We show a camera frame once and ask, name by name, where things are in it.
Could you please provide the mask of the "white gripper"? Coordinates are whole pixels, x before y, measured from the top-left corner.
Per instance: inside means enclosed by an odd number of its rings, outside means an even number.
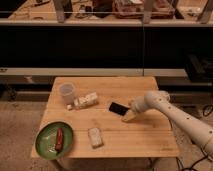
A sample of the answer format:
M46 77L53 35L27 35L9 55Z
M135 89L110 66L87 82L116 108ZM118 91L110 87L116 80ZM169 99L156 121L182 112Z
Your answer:
M133 111L128 111L123 117L123 122L129 122L136 118L135 113L141 113L144 112L146 109L146 104L143 99L135 99L130 101L130 108Z

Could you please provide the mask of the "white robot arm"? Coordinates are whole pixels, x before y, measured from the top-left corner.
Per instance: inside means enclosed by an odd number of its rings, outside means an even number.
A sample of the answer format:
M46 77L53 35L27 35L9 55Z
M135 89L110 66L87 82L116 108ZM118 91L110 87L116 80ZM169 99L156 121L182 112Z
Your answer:
M172 120L197 146L213 158L213 127L172 105L170 95L166 91L147 91L143 97L132 100L130 109L122 121L130 122L151 109L160 111Z

